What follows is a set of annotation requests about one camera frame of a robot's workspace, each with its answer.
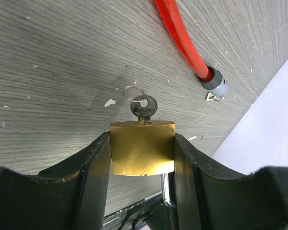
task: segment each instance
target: cable connector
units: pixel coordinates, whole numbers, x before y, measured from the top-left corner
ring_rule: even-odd
[[[206,90],[208,90],[213,96],[216,97],[223,97],[224,94],[228,90],[228,85],[225,82],[224,78],[222,77],[222,74],[220,71],[212,68],[211,66],[207,66],[208,69],[213,73],[213,78],[210,81],[203,81],[199,77],[198,80],[200,81],[202,87]]]

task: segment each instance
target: key hole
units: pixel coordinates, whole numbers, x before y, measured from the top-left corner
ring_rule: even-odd
[[[141,107],[146,107],[148,105],[148,101],[146,99],[143,99],[143,101],[140,102]]]

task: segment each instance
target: brass padlock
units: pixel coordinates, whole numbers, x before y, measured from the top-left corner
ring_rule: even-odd
[[[148,102],[145,107],[140,104],[143,100]],[[174,122],[151,121],[157,111],[157,102],[151,96],[135,97],[130,107],[138,121],[110,125],[113,173],[150,176],[174,171]]]

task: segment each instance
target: wooden surface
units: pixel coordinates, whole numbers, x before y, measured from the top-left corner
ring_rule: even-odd
[[[154,119],[214,154],[288,59],[288,0],[178,3],[229,84],[222,102],[204,100],[151,0],[0,0],[0,165],[38,173],[135,119],[122,96],[135,82],[158,101]],[[106,214],[160,190],[159,176],[111,175]]]

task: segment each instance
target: red cable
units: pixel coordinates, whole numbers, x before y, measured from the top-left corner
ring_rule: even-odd
[[[212,72],[207,68],[188,35],[183,24],[175,0],[155,0],[159,14],[173,39],[175,45],[181,52],[184,59],[203,81],[210,81],[213,78]]]

